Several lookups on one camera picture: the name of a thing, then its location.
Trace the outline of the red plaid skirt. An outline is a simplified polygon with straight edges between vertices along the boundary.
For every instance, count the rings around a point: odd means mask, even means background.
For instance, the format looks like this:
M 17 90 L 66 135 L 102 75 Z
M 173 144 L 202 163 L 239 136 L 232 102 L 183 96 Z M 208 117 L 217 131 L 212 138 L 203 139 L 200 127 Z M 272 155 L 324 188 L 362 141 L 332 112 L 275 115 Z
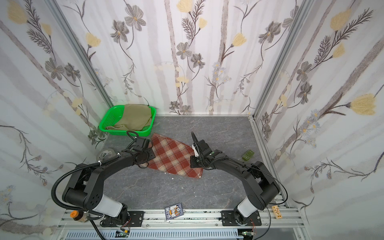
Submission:
M 151 140 L 155 158 L 149 161 L 150 169 L 195 179 L 203 176 L 203 168 L 191 167 L 190 157 L 195 155 L 192 147 L 156 133 Z

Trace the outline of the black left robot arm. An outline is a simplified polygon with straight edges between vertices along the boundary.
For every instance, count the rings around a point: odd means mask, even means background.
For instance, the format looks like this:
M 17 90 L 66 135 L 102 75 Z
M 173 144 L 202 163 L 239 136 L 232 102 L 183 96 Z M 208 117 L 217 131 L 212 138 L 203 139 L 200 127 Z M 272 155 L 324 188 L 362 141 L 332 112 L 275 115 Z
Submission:
M 110 158 L 93 164 L 79 164 L 56 180 L 51 190 L 53 202 L 66 210 L 84 211 L 111 218 L 128 218 L 127 206 L 104 194 L 105 180 L 119 171 L 132 166 L 149 164 L 155 158 L 153 141 L 127 136 L 132 142 Z

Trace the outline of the olive khaki skirt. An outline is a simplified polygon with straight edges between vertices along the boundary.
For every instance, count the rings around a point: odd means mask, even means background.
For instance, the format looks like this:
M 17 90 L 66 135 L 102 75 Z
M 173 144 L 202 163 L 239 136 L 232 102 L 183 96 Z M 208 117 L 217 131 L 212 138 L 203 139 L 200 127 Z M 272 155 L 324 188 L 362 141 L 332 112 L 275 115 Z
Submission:
M 109 110 L 106 130 L 141 131 L 152 123 L 152 109 L 145 105 L 121 105 Z

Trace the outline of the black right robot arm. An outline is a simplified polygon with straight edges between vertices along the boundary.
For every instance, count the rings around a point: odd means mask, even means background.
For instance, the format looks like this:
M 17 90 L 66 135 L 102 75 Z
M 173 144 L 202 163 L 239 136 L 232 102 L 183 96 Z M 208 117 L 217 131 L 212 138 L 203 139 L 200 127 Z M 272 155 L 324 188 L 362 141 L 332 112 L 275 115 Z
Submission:
M 191 132 L 194 155 L 190 157 L 191 168 L 202 168 L 207 171 L 224 171 L 243 184 L 246 197 L 231 211 L 228 219 L 231 225 L 245 226 L 256 221 L 255 214 L 268 207 L 275 197 L 287 189 L 275 178 L 264 165 L 257 161 L 245 163 L 235 160 L 220 150 L 212 150 L 204 140 L 198 140 L 194 132 Z

